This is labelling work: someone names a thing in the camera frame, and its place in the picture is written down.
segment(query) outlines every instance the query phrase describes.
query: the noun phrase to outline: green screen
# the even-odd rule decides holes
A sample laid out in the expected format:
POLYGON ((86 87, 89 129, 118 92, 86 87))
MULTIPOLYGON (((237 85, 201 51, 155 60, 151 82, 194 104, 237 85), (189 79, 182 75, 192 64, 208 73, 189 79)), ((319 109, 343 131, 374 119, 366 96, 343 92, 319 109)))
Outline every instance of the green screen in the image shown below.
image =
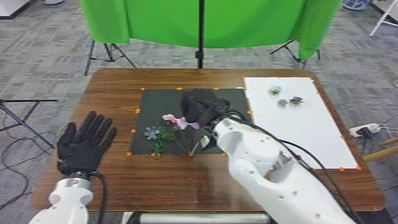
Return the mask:
MULTIPOLYGON (((301 42, 299 57, 320 47, 340 0, 207 0, 205 47, 301 42)), ((130 38, 198 47, 199 0, 82 0, 93 38, 130 38)))

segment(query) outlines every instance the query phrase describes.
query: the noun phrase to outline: black glove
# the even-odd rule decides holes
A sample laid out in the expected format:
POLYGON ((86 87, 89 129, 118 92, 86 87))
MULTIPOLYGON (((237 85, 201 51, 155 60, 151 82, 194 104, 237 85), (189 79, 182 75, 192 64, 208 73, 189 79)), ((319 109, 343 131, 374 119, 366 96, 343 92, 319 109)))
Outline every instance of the black glove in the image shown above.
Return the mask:
POLYGON ((230 101, 217 99, 210 89, 192 89, 183 91, 182 112, 191 123, 207 126, 221 113, 230 110, 230 101))
POLYGON ((68 124, 66 132, 57 142, 57 168, 64 175, 79 171, 88 175, 96 172, 102 157, 118 134, 118 129, 111 129, 111 125, 112 119, 105 119, 104 115, 96 115, 95 111, 88 115, 79 131, 77 124, 68 124))

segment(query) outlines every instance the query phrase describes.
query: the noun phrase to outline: small object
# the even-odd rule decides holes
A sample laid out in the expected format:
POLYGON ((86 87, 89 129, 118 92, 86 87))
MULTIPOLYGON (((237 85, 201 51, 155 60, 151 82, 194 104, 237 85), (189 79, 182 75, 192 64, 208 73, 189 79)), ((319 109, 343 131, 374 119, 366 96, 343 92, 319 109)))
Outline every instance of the small object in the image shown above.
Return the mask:
POLYGON ((159 133, 160 133, 160 131, 159 131, 159 129, 155 128, 155 127, 148 127, 146 128, 146 133, 144 133, 144 136, 146 136, 146 139, 151 141, 151 140, 157 140, 157 138, 159 138, 159 133))
POLYGON ((43 0, 43 4, 56 6, 66 3, 66 0, 43 0))
POLYGON ((295 96, 290 100, 290 103, 299 105, 303 103, 303 98, 299 96, 295 96))
POLYGON ((350 128, 350 135, 352 137, 363 137, 365 136, 365 131, 359 131, 363 128, 368 128, 370 132, 375 134, 381 132, 382 128, 377 123, 366 124, 363 126, 358 126, 356 128, 350 128))
POLYGON ((271 87, 271 93, 272 95, 278 95, 283 92, 283 87, 281 86, 272 86, 271 87))
POLYGON ((285 107, 285 106, 288 105, 288 100, 281 99, 281 100, 278 101, 278 105, 279 105, 281 107, 285 107))
POLYGON ((178 127, 182 128, 182 130, 191 126, 194 129, 199 129, 199 124, 198 123, 189 123, 185 120, 185 117, 176 118, 176 116, 173 114, 166 114, 162 116, 162 119, 166 121, 171 121, 171 123, 175 123, 178 125, 178 127))

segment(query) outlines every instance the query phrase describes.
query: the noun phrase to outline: white sheet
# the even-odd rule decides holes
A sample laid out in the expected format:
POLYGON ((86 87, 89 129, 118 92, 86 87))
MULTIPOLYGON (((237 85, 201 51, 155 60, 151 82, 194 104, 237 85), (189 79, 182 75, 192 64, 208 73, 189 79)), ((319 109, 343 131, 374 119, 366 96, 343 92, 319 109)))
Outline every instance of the white sheet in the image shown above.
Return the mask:
MULTIPOLYGON (((310 78, 246 78, 246 94, 253 108, 255 123, 278 136, 299 144, 313 153, 327 168, 356 168, 358 162, 342 138, 326 103, 310 78), (272 86, 281 86, 279 95, 272 95, 272 86), (299 106, 278 105, 281 99, 301 97, 299 106)), ((311 157, 292 146, 311 167, 320 168, 311 157)))

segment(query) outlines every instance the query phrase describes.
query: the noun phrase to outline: black mat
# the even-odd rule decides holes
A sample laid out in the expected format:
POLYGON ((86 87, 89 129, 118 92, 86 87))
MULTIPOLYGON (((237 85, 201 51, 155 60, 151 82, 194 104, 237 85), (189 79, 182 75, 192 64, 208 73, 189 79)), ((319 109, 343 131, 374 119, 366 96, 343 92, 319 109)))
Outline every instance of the black mat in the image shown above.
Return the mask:
MULTIPOLYGON (((182 117, 180 101, 183 91, 171 89, 153 89, 143 92, 141 101, 141 115, 135 123, 135 135, 132 143, 134 155, 150 155, 153 152, 155 141, 150 141, 144 132, 148 127, 162 126, 162 116, 173 114, 178 118, 182 117)), ((217 98, 230 100, 231 109, 240 111, 244 114, 249 110, 246 91, 242 89, 221 89, 215 91, 217 98)), ((180 134, 176 134, 176 140, 166 143, 164 154, 185 154, 185 150, 192 150, 205 130, 196 130, 191 126, 180 134)), ((201 144, 198 146, 196 154, 219 154, 223 153, 219 147, 210 148, 203 151, 201 144)))

